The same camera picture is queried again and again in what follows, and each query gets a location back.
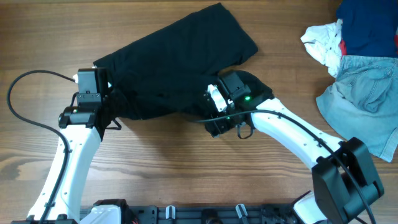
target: wooden surface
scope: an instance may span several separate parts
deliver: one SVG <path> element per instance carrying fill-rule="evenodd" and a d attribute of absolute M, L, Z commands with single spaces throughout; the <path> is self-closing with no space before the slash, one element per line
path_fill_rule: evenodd
<path fill-rule="evenodd" d="M 56 135 L 9 112 L 6 92 L 19 74 L 47 69 L 71 77 L 92 61 L 216 2 L 0 4 L 0 222 L 27 215 L 55 154 Z M 335 21 L 335 1 L 228 1 L 223 5 L 259 46 L 239 69 L 269 85 L 291 111 L 330 134 L 315 97 L 333 83 L 300 41 L 308 26 Z M 21 115 L 53 127 L 77 86 L 38 74 L 15 87 Z M 125 198 L 130 205 L 235 205 L 291 202 L 312 189 L 310 171 L 264 134 L 212 139 L 178 114 L 122 119 L 108 131 L 88 174 L 82 205 Z M 386 194 L 372 209 L 378 223 L 398 220 L 398 162 L 374 157 Z"/>

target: pile of clothes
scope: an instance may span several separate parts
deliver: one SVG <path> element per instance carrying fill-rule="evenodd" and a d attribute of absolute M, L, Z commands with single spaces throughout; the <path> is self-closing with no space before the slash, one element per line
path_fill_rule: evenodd
<path fill-rule="evenodd" d="M 344 0 L 337 22 L 309 27 L 307 52 L 336 82 L 317 98 L 328 124 L 357 137 L 390 162 L 398 146 L 398 5 L 396 0 Z"/>

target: blue cloth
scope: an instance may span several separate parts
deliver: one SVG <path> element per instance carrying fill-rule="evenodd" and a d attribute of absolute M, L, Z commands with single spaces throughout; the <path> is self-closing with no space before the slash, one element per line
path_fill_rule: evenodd
<path fill-rule="evenodd" d="M 398 58 L 344 56 L 317 105 L 343 138 L 357 137 L 390 162 L 398 145 Z"/>
<path fill-rule="evenodd" d="M 396 0 L 344 0 L 336 16 L 343 20 L 341 34 L 347 55 L 398 57 L 394 43 Z"/>

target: denim fabric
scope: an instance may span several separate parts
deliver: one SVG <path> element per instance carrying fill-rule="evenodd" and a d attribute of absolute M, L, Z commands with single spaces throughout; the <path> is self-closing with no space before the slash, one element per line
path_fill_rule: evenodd
<path fill-rule="evenodd" d="M 329 125 L 391 162 L 398 145 L 398 59 L 344 56 L 336 82 L 317 98 Z"/>

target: wood grain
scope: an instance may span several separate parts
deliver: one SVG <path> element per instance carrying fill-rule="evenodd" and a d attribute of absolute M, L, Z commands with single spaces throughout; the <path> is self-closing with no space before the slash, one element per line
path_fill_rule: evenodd
<path fill-rule="evenodd" d="M 79 68 L 216 2 L 154 1 L 0 4 L 0 222 L 24 218 L 55 154 L 57 137 L 9 112 L 6 92 L 20 73 L 47 69 L 71 77 Z M 333 83 L 300 41 L 308 26 L 335 20 L 336 1 L 226 1 L 259 46 L 239 69 L 269 85 L 294 113 L 336 134 L 315 97 Z M 46 74 L 26 77 L 12 102 L 21 115 L 57 127 L 77 86 Z M 172 114 L 121 120 L 108 131 L 88 174 L 82 205 L 125 198 L 130 205 L 235 205 L 289 202 L 312 189 L 309 170 L 272 138 L 212 139 L 202 125 Z M 374 157 L 386 194 L 372 208 L 378 223 L 398 220 L 398 163 Z"/>

